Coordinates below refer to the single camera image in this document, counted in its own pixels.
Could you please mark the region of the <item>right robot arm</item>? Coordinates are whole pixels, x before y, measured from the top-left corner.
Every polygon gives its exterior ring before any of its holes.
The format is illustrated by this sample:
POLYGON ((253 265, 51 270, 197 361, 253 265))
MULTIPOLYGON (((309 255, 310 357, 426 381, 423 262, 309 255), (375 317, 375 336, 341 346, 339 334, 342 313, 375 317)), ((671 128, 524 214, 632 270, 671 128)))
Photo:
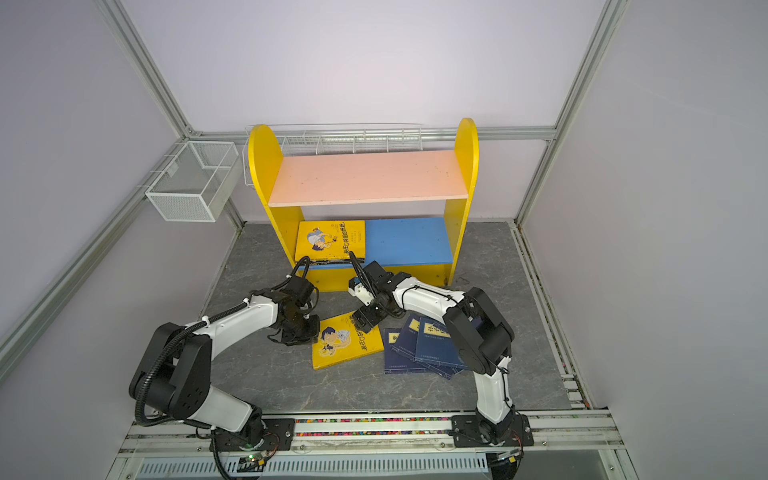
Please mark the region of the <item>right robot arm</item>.
POLYGON ((473 427, 458 426, 460 439, 481 445, 525 446, 525 421, 509 393, 508 365, 514 331, 490 297, 479 288, 461 292, 428 285, 378 262, 362 265, 349 254, 355 276, 348 292, 362 302, 352 314, 355 327, 368 333, 391 316, 416 313, 442 324, 459 357, 474 372, 477 405, 473 427))

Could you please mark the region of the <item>yellow cartoon book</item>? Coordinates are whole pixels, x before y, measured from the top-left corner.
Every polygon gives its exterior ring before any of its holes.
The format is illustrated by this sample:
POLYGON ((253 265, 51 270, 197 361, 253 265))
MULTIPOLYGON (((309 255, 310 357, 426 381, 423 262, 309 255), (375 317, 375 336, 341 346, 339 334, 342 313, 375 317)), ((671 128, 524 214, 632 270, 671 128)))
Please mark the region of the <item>yellow cartoon book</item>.
POLYGON ((358 260, 366 255, 366 222, 364 220, 303 221, 299 223, 295 260, 358 260))
POLYGON ((379 328, 369 333, 359 330, 350 312, 320 322, 317 341, 312 345, 312 367, 321 370, 383 351, 379 328))

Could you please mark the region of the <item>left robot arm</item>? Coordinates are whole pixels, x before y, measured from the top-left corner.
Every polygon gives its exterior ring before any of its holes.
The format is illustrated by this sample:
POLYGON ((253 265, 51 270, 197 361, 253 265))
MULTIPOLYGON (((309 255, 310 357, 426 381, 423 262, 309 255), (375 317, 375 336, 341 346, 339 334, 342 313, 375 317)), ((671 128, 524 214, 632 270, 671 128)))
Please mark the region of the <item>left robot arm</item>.
POLYGON ((305 256, 280 283, 250 291, 223 312, 158 327, 129 385, 135 423, 152 427, 177 421, 210 429, 214 441, 230 437, 240 449, 261 447, 270 433, 262 410, 214 387, 212 362, 263 329, 274 331, 270 341, 288 347, 316 342, 319 290, 308 279, 310 266, 305 256))

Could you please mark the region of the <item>dark wolf cover book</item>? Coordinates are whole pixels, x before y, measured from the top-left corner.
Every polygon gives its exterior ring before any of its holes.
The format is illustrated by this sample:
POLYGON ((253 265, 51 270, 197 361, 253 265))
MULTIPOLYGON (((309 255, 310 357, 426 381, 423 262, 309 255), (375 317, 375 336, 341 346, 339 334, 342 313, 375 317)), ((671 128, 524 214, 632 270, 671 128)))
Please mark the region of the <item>dark wolf cover book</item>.
POLYGON ((295 261, 299 266, 309 265, 311 268, 351 268, 353 262, 347 259, 340 260, 304 260, 301 259, 295 261))

